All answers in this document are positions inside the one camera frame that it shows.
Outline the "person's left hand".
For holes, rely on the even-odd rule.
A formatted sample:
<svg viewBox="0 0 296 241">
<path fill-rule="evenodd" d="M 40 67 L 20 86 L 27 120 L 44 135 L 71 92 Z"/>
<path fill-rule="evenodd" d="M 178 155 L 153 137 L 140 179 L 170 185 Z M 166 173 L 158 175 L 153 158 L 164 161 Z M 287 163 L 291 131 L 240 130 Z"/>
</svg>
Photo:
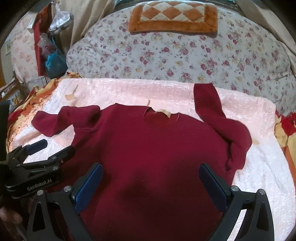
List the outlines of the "person's left hand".
<svg viewBox="0 0 296 241">
<path fill-rule="evenodd" d="M 1 221 L 9 238 L 12 240 L 27 240 L 27 230 L 23 218 L 12 209 L 1 207 Z"/>
</svg>

